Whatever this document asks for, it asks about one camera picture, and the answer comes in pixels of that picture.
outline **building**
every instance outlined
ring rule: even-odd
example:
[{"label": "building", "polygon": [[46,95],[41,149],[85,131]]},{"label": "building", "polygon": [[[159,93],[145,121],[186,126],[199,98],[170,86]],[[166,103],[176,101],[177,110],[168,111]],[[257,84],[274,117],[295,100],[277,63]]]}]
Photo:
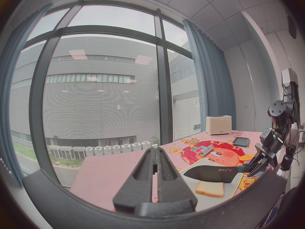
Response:
[{"label": "building", "polygon": [[[11,87],[13,140],[29,147],[31,78],[43,46],[33,45],[21,53]],[[174,140],[179,140],[200,132],[198,86],[193,61],[173,51],[168,56]],[[48,67],[43,124],[47,145],[159,143],[156,46],[118,36],[62,37]]]}]

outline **grass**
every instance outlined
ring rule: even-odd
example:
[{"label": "grass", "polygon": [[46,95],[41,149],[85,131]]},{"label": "grass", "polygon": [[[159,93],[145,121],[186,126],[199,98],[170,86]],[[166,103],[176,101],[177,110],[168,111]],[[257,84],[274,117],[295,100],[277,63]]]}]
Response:
[{"label": "grass", "polygon": [[14,149],[17,153],[19,153],[23,156],[32,158],[32,159],[36,159],[34,149],[26,147],[26,146],[24,146],[22,144],[19,144],[19,143],[15,143],[15,142],[13,142],[13,145],[14,145]]},{"label": "grass", "polygon": [[[24,146],[22,144],[16,143],[16,142],[13,142],[13,146],[17,153],[19,153],[25,157],[28,157],[28,158],[36,159],[34,149]],[[73,166],[81,166],[83,163],[82,160],[69,160],[69,159],[53,158],[50,153],[49,153],[49,157],[50,157],[52,164],[55,164],[55,162],[56,162],[56,164],[59,164],[59,165],[67,165],[67,166],[73,167]]]}]

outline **knife handle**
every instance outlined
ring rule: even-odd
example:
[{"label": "knife handle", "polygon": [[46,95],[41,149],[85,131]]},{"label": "knife handle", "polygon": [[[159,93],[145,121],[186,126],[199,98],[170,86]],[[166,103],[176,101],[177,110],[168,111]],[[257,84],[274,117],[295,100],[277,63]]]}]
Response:
[{"label": "knife handle", "polygon": [[249,173],[258,165],[258,163],[251,163],[251,164],[243,164],[244,170],[243,173]]}]

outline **ceiling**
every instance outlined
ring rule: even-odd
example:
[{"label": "ceiling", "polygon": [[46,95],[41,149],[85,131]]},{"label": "ceiling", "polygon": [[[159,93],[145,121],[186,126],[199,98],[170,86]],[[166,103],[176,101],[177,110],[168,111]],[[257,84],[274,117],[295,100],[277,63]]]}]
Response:
[{"label": "ceiling", "polygon": [[[28,14],[54,0],[28,0],[19,14]],[[240,13],[253,18],[264,34],[287,30],[284,7],[278,0],[154,0],[190,19],[204,30],[223,50],[250,40],[250,34]]]}]

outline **road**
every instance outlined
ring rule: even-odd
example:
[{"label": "road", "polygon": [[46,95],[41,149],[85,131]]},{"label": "road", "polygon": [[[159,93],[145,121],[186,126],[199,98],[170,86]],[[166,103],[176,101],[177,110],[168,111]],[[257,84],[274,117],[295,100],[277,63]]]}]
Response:
[{"label": "road", "polygon": [[[28,159],[22,155],[19,155],[18,153],[16,153],[16,156],[24,173],[32,174],[33,172],[40,169],[37,161]],[[53,168],[60,183],[65,187],[71,187],[79,169],[56,166],[53,166]]]}]

